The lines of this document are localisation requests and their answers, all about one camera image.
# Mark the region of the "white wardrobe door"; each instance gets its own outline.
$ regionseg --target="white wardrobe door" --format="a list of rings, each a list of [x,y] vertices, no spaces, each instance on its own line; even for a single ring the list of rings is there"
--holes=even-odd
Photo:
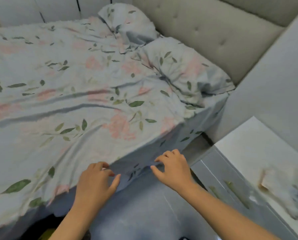
[[[0,0],[0,25],[2,27],[42,22],[34,0]]]
[[[132,4],[132,0],[112,0],[112,3],[128,3],[128,4]]]
[[[80,19],[76,0],[36,0],[45,22]]]
[[[78,0],[80,11],[81,11],[81,18],[88,18],[90,16],[96,16],[99,10],[107,5],[110,4],[110,0]]]

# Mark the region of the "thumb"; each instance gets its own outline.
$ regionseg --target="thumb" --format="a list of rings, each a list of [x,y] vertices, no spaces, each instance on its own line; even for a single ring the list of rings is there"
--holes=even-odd
[[[113,195],[116,192],[116,190],[117,190],[117,188],[119,186],[119,183],[120,183],[120,177],[121,177],[121,174],[118,174],[114,178],[114,180],[112,181],[112,183],[111,183],[111,185],[109,187],[109,193],[110,193],[110,195]]]
[[[150,166],[153,174],[157,177],[157,179],[159,179],[159,181],[162,180],[163,178],[163,172],[161,172],[156,166]]]

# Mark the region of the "white nightstand top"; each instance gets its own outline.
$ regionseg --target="white nightstand top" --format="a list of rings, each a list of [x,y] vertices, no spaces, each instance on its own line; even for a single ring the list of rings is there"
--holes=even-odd
[[[250,118],[215,145],[298,234],[298,220],[292,219],[276,201],[258,189],[263,168],[272,165],[292,172],[290,169],[298,167],[298,152],[255,117]]]

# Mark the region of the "beige upholstered headboard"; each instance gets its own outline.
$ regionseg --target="beige upholstered headboard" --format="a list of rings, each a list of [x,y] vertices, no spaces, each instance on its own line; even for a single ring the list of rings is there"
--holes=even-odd
[[[298,0],[133,0],[165,36],[238,84],[298,14]]]

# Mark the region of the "bed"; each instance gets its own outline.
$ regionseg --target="bed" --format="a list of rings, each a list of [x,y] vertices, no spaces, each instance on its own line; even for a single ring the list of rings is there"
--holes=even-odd
[[[0,239],[66,213],[63,196],[90,163],[110,163],[122,190],[159,154],[183,150],[292,20],[219,0],[133,4],[0,28]]]

